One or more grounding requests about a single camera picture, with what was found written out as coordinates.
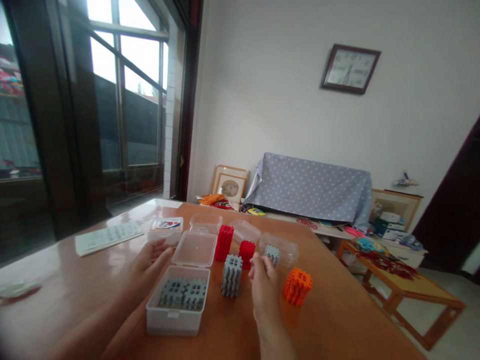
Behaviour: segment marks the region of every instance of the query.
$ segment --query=orange building block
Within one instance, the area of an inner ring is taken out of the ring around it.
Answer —
[[[283,296],[290,304],[301,307],[305,297],[313,288],[312,277],[305,271],[295,267],[287,276]]]

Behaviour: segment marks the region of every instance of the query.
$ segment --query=transparent box lid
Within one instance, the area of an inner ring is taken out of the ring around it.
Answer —
[[[267,248],[267,245],[272,245],[280,250],[280,262],[279,265],[289,268],[299,258],[299,246],[279,236],[272,235],[268,232],[262,232],[259,241],[262,254]]]
[[[220,215],[196,213],[190,219],[190,225],[222,226],[224,219]]]
[[[214,262],[217,235],[206,232],[185,231],[176,247],[171,262],[208,268]]]
[[[233,233],[233,238],[239,244],[241,244],[245,240],[256,244],[259,240],[260,230],[258,230],[248,221],[238,219],[231,222],[230,226],[235,229]]]

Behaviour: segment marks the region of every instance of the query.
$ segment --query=wall clock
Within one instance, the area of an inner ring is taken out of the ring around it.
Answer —
[[[381,52],[335,44],[322,88],[365,94]]]

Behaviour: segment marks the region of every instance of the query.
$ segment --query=clock hands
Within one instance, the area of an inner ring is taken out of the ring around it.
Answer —
[[[348,71],[346,72],[345,77],[343,78],[343,85],[347,85],[349,83],[349,77],[350,77],[350,70],[352,70],[353,65],[350,65],[348,68]]]

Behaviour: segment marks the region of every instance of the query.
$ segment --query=brown door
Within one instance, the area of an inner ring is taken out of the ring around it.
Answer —
[[[429,253],[424,265],[455,272],[480,240],[480,118],[413,234]]]

